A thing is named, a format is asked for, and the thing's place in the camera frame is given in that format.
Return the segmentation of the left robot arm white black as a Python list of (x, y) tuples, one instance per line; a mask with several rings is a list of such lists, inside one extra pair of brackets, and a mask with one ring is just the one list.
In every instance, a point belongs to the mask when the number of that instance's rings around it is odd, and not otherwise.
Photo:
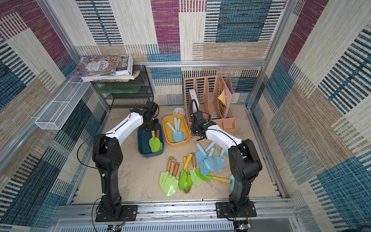
[(148, 100), (144, 107), (132, 109), (113, 129), (94, 136), (92, 160), (99, 171), (102, 189), (96, 222), (124, 219), (118, 188), (118, 170), (123, 161), (121, 145), (138, 127), (144, 131), (156, 131), (159, 128), (158, 113), (159, 106)]

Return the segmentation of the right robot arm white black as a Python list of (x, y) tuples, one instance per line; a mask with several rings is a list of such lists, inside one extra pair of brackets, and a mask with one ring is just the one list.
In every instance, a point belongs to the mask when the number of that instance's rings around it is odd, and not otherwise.
[(201, 139), (215, 142), (229, 154), (230, 170), (235, 182), (229, 195), (229, 212), (237, 217), (252, 205), (249, 199), (252, 182), (262, 170), (257, 149), (252, 140), (238, 139), (222, 130), (216, 123), (203, 117), (202, 111), (191, 115), (194, 132)]

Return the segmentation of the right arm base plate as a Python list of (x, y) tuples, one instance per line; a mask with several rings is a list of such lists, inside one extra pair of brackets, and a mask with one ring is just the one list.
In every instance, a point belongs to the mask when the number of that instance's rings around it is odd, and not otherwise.
[(216, 202), (216, 214), (218, 218), (225, 218), (232, 220), (233, 218), (256, 217), (257, 212), (252, 201), (248, 201), (242, 206), (232, 206), (229, 202)]

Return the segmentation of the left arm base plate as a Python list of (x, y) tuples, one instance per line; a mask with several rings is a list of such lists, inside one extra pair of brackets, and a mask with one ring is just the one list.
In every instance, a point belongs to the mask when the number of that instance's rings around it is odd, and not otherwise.
[(138, 205), (121, 205), (114, 210), (105, 210), (102, 204), (97, 207), (97, 215), (94, 217), (95, 222), (123, 222), (135, 221), (138, 211)]

